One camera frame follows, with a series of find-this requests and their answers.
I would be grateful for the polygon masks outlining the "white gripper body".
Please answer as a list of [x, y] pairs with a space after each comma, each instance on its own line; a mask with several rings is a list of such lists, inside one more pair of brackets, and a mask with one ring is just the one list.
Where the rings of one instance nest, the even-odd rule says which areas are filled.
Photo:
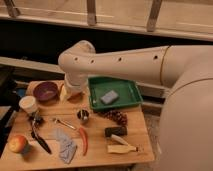
[[75, 96], [87, 87], [87, 76], [66, 74], [64, 86], [69, 97]]

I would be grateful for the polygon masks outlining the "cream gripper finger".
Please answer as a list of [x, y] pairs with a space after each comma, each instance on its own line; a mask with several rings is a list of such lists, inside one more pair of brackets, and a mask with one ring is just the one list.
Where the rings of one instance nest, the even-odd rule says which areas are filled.
[[60, 98], [60, 101], [62, 102], [67, 100], [67, 91], [64, 85], [62, 85], [61, 87], [59, 98]]

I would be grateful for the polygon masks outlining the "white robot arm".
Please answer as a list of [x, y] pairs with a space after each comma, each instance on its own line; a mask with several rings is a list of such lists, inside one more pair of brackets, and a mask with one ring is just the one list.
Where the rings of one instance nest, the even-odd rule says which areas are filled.
[[80, 41], [58, 58], [68, 92], [89, 75], [167, 88], [154, 171], [213, 171], [213, 45], [170, 45], [111, 53]]

